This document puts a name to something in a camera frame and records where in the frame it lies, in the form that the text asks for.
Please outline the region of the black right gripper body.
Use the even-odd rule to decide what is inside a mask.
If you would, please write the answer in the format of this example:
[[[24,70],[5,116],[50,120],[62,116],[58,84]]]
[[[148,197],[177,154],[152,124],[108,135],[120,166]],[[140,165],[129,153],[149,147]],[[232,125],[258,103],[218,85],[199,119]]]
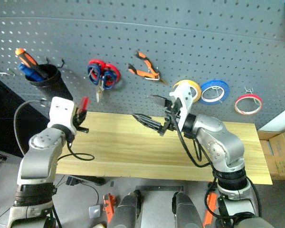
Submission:
[[[164,98],[164,107],[166,116],[164,125],[159,130],[160,136],[164,136],[167,130],[174,131],[179,128],[176,119],[180,109],[182,108],[181,100],[177,98],[173,103],[171,100]]]

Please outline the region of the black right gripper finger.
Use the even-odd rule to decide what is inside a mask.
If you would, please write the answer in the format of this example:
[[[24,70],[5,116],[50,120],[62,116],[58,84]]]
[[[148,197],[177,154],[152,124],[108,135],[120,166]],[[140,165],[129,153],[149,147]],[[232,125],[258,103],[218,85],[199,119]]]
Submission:
[[[132,114],[132,116],[143,126],[151,128],[156,132],[160,133],[162,130],[162,125],[160,122],[153,120],[151,117],[144,114]]]
[[[165,97],[159,95],[151,95],[151,100],[159,106],[166,106],[167,99]]]

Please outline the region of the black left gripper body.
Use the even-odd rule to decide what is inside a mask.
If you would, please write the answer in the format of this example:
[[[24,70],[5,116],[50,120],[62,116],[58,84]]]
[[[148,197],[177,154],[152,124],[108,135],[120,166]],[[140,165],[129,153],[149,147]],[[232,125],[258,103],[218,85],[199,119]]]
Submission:
[[[77,131],[78,128],[78,115],[77,115],[78,108],[75,109],[74,115],[72,117],[72,124],[74,126],[75,131]]]

